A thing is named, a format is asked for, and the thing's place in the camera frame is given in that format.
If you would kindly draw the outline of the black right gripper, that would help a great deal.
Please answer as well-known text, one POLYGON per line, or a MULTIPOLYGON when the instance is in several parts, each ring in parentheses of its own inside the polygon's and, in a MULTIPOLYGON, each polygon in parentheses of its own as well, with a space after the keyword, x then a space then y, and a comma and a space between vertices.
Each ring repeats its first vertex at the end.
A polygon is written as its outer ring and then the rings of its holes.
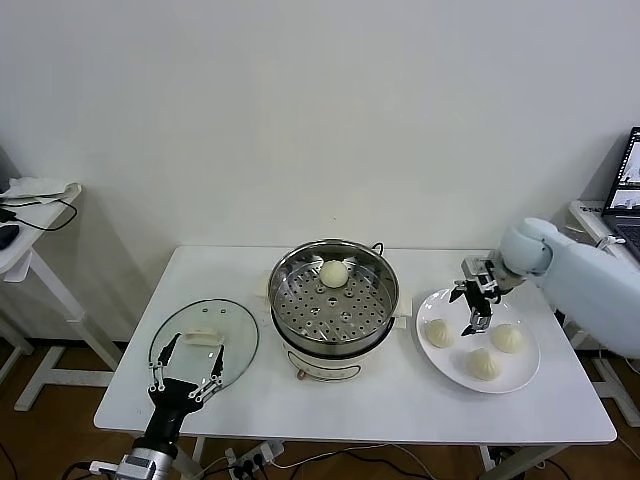
POLYGON ((460 280, 454 284, 449 301, 454 302, 461 296, 465 297, 470 319, 461 335, 469 336, 485 333, 489 328, 492 318, 489 301, 500 301, 503 295, 514 288, 514 275, 502 266, 482 266, 478 283, 475 280, 460 280))

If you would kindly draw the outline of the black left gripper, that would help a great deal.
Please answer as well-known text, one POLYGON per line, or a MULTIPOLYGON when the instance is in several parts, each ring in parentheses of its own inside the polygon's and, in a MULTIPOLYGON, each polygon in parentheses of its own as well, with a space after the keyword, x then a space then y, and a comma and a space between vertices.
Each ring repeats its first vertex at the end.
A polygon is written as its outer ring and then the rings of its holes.
POLYGON ((152 441, 173 443, 180 434, 184 419, 202 408, 213 395, 223 389, 224 350, 221 345, 208 375, 197 386, 184 380, 166 378, 164 369, 168 366, 174 349, 182 334, 175 333, 159 352, 150 352, 148 369, 150 373, 149 396, 154 411, 147 425, 144 437, 152 441))

